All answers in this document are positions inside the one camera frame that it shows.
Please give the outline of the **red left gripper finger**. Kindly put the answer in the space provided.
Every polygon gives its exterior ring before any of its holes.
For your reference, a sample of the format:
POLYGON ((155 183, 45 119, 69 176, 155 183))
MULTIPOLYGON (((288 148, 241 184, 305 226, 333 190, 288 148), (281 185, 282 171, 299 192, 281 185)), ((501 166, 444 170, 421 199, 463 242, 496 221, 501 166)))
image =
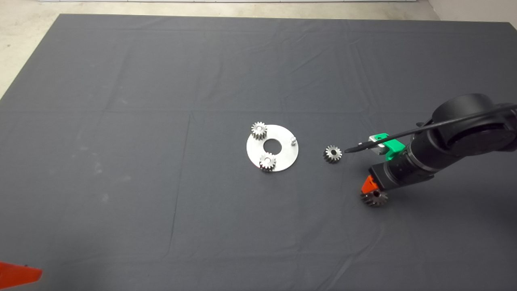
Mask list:
POLYGON ((35 283, 41 277, 42 269, 0 262, 0 289, 35 283))

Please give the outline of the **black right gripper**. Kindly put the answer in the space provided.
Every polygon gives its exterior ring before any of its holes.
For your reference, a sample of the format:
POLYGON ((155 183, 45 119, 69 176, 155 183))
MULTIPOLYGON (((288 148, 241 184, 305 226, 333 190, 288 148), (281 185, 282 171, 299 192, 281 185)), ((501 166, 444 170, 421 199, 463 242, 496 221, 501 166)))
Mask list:
POLYGON ((374 164, 361 187, 361 194, 388 191, 414 184, 415 170, 415 165, 407 157, 395 157, 390 161, 374 164))

